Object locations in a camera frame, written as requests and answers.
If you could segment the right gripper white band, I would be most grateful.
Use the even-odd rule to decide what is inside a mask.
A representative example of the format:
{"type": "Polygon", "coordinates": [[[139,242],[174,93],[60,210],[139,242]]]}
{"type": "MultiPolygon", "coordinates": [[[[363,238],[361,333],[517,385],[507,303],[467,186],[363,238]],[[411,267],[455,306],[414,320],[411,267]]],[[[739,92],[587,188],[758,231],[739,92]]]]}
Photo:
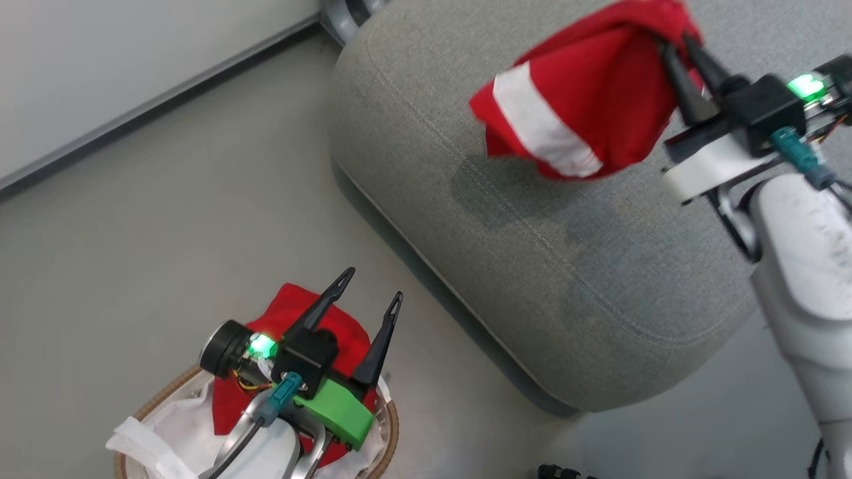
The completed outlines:
{"type": "Polygon", "coordinates": [[[682,38],[710,96],[701,94],[676,46],[658,41],[658,56],[685,125],[664,143],[674,165],[663,182],[676,202],[690,202],[770,168],[782,133],[812,144],[840,126],[852,126],[852,55],[839,55],[790,82],[775,74],[751,81],[731,73],[696,37],[684,33],[682,38]]]}

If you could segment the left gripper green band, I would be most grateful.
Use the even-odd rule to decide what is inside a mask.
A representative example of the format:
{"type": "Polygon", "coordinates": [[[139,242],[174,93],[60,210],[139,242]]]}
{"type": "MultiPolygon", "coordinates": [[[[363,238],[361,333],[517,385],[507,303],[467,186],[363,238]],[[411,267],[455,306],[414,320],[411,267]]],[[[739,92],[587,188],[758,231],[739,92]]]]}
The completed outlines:
{"type": "Polygon", "coordinates": [[[355,271],[355,267],[345,269],[277,341],[229,319],[207,340],[200,353],[201,369],[216,378],[237,376],[266,388],[282,382],[287,373],[298,374],[301,385],[294,404],[319,419],[337,442],[359,450],[374,422],[373,410],[364,400],[381,378],[403,294],[396,292],[370,349],[347,378],[333,369],[338,344],[316,330],[331,306],[343,297],[355,271]]]}

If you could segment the red garment with white stripe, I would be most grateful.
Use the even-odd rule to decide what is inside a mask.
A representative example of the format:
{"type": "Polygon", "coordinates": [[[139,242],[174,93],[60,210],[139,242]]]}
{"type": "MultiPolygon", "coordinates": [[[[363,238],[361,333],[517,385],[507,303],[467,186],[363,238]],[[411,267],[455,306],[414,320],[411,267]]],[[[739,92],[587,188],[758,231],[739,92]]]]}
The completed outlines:
{"type": "Polygon", "coordinates": [[[701,37],[678,0],[618,0],[557,31],[471,97],[488,156],[567,181],[641,163],[676,109],[658,43],[684,59],[684,35],[701,37]]]}

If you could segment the grey fabric sofa seat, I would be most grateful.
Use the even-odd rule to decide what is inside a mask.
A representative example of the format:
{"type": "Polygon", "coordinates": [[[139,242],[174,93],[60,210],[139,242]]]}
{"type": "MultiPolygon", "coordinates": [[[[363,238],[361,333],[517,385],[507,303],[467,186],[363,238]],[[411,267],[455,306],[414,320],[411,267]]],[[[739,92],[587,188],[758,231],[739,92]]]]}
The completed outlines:
{"type": "Polygon", "coordinates": [[[469,99],[615,0],[391,0],[345,46],[331,155],[544,394],[603,412],[663,393],[751,318],[751,265],[663,146],[591,182],[488,158],[469,99]]]}

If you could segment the plain red garment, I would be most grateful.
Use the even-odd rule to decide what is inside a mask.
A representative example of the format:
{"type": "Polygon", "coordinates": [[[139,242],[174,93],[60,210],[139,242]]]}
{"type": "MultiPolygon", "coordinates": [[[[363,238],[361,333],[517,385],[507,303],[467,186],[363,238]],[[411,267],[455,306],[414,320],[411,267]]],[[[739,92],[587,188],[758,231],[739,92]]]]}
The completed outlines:
{"type": "MultiPolygon", "coordinates": [[[[247,327],[278,338],[318,297],[319,294],[301,286],[285,284],[266,311],[247,327]]],[[[337,337],[339,354],[333,369],[349,379],[368,352],[370,337],[366,330],[349,313],[335,305],[326,313],[319,329],[327,329],[337,337]]],[[[214,434],[225,436],[231,433],[241,412],[259,392],[259,389],[244,389],[232,373],[228,374],[228,378],[215,379],[211,400],[214,434]]]]}

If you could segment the small black object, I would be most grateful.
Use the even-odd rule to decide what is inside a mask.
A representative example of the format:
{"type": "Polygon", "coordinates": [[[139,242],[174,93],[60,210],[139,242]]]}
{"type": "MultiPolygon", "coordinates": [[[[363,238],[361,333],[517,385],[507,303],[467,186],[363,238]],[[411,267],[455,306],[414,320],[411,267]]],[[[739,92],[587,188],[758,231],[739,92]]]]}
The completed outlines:
{"type": "Polygon", "coordinates": [[[598,479],[595,476],[584,475],[580,471],[563,468],[556,464],[542,464],[536,470],[535,479],[598,479]]]}

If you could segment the grey round metal object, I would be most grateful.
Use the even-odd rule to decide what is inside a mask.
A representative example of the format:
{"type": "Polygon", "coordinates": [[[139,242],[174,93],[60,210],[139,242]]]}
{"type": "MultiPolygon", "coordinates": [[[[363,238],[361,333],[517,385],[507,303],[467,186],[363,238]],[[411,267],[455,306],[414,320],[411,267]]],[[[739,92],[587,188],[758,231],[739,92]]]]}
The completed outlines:
{"type": "Polygon", "coordinates": [[[320,24],[339,45],[353,39],[368,19],[391,0],[319,0],[320,24]]]}

